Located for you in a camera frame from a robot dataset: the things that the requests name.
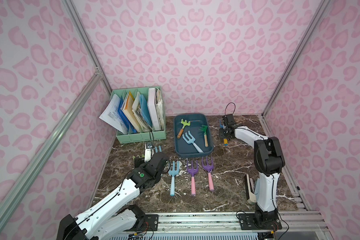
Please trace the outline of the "lime green rake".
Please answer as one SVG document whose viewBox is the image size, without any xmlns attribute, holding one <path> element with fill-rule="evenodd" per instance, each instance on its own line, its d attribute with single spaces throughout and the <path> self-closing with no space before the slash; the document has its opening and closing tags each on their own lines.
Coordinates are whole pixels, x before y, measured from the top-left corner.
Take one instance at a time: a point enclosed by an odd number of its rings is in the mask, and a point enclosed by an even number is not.
<svg viewBox="0 0 360 240">
<path fill-rule="evenodd" d="M 145 157 L 144 156 L 133 156 L 133 160 L 134 161 L 143 161 L 144 162 L 144 160 L 145 160 Z"/>
</svg>

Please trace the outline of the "blue rake yellow handle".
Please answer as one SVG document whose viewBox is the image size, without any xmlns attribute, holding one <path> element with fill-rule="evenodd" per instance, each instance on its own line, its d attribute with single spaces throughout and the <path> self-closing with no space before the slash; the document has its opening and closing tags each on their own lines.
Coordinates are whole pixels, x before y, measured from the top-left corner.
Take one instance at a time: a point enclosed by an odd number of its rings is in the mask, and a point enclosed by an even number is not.
<svg viewBox="0 0 360 240">
<path fill-rule="evenodd" d="M 228 135 L 227 135 L 226 125 L 223 120 L 219 120 L 219 125 L 220 125 L 220 129 L 219 129 L 220 140 L 224 144 L 224 146 L 228 146 L 228 138 L 227 138 Z"/>
</svg>

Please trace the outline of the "green rake thin wooden handle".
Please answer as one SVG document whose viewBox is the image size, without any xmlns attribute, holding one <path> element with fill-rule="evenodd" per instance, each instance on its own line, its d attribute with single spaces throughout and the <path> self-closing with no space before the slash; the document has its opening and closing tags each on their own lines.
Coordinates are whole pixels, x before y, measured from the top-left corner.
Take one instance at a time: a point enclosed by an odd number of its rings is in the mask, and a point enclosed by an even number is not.
<svg viewBox="0 0 360 240">
<path fill-rule="evenodd" d="M 207 136 L 207 129 L 208 129 L 207 125 L 201 125 L 201 127 L 200 127 L 200 131 L 202 131 L 203 134 L 204 134 L 204 141 L 205 141 L 205 147 L 206 148 L 209 146 L 208 136 Z"/>
</svg>

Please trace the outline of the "teal rake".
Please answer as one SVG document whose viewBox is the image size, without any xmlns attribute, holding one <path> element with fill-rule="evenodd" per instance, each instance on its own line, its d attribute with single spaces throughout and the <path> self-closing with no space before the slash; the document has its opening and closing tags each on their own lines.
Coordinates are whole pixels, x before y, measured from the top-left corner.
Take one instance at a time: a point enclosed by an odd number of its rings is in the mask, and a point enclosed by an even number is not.
<svg viewBox="0 0 360 240">
<path fill-rule="evenodd" d="M 154 150 L 155 150 L 155 153 L 161 153 L 162 152 L 162 147 L 161 146 L 155 146 Z"/>
</svg>

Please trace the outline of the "teal plastic storage box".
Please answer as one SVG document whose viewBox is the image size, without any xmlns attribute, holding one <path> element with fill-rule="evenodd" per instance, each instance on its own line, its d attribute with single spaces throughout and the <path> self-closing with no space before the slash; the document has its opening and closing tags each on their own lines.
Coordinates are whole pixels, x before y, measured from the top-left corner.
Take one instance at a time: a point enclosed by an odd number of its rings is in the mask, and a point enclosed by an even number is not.
<svg viewBox="0 0 360 240">
<path fill-rule="evenodd" d="M 198 153 L 193 145 L 187 144 L 182 136 L 178 139 L 177 135 L 182 128 L 181 119 L 188 120 L 191 122 L 190 126 L 185 127 L 184 132 L 190 131 L 191 134 L 196 138 L 196 144 L 204 151 L 203 153 Z M 204 134 L 200 131 L 201 125 L 207 125 L 207 136 L 209 146 L 205 147 Z M 189 158 L 199 158 L 210 155 L 214 150 L 213 136 L 208 124 L 207 117 L 200 113 L 193 114 L 183 114 L 177 115 L 174 118 L 174 145 L 175 151 L 180 158 L 189 159 Z"/>
</svg>

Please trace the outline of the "purple rake pink handle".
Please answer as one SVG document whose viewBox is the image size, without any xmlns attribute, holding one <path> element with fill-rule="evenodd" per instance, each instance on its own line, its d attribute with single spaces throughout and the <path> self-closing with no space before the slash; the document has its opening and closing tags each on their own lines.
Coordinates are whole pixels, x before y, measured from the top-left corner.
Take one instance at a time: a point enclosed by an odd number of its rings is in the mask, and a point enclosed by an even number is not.
<svg viewBox="0 0 360 240">
<path fill-rule="evenodd" d="M 199 172 L 198 161 L 187 160 L 186 163 L 187 173 L 191 175 L 191 195 L 196 195 L 196 181 L 195 175 Z"/>
<path fill-rule="evenodd" d="M 214 183 L 212 179 L 212 171 L 214 169 L 214 161 L 213 157 L 202 157 L 202 168 L 208 173 L 208 182 L 209 182 L 209 189 L 211 192 L 215 190 Z"/>
</svg>

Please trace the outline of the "lime rake wooden handle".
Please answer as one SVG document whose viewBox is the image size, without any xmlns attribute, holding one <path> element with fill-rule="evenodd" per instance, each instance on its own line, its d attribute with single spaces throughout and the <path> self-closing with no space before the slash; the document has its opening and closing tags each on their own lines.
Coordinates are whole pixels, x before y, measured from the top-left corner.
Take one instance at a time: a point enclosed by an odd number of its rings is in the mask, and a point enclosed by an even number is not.
<svg viewBox="0 0 360 240">
<path fill-rule="evenodd" d="M 179 133 L 178 133 L 178 135 L 177 135 L 177 138 L 178 138 L 178 139 L 182 136 L 185 127 L 191 125 L 191 122 L 188 121 L 188 120 L 181 119 L 181 124 L 182 124 L 183 126 L 182 126 L 182 128 L 180 129 L 180 131 L 179 131 Z"/>
</svg>

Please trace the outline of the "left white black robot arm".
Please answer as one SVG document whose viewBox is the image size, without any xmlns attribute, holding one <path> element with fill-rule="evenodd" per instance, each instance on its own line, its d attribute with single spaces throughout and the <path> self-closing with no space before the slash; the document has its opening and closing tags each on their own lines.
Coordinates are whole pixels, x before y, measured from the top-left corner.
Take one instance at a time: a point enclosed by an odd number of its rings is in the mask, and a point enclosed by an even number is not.
<svg viewBox="0 0 360 240">
<path fill-rule="evenodd" d="M 127 230 L 148 229 L 146 214 L 128 203 L 161 180 L 169 157 L 162 152 L 131 170 L 109 195 L 83 213 L 65 216 L 59 224 L 58 240 L 108 240 Z"/>
</svg>

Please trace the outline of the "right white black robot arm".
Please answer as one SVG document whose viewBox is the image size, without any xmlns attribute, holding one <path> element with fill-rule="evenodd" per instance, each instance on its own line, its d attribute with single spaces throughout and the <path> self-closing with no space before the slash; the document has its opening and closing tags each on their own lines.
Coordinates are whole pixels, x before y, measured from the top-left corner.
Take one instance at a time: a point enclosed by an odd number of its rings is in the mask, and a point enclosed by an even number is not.
<svg viewBox="0 0 360 240">
<path fill-rule="evenodd" d="M 254 149 L 254 166 L 259 172 L 254 189 L 248 175 L 245 178 L 247 202 L 255 205 L 255 223 L 259 227 L 278 220 L 276 192 L 285 158 L 280 141 L 276 137 L 263 136 L 247 126 L 236 123 L 232 114 L 222 117 L 223 135 L 226 139 L 236 138 Z"/>
</svg>

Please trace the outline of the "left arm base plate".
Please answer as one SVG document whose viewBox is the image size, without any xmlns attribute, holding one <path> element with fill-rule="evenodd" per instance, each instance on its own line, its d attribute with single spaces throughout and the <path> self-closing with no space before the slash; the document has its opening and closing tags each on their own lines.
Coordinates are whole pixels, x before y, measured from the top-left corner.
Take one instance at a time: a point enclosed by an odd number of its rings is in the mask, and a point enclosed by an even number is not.
<svg viewBox="0 0 360 240">
<path fill-rule="evenodd" d="M 143 217 L 139 217 L 130 230 L 134 232 L 144 232 L 147 228 L 151 228 L 153 231 L 157 231 L 158 223 L 159 215 L 146 214 Z"/>
</svg>

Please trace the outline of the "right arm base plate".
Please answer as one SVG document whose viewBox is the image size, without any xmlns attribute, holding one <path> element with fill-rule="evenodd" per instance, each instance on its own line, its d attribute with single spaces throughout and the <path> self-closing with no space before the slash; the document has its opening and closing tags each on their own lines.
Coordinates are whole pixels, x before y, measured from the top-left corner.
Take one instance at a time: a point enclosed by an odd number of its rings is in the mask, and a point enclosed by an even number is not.
<svg viewBox="0 0 360 240">
<path fill-rule="evenodd" d="M 283 227 L 279 219 L 264 224 L 256 223 L 255 214 L 239 212 L 236 213 L 236 217 L 239 221 L 241 230 L 267 230 L 267 231 L 278 231 L 282 230 Z"/>
</svg>

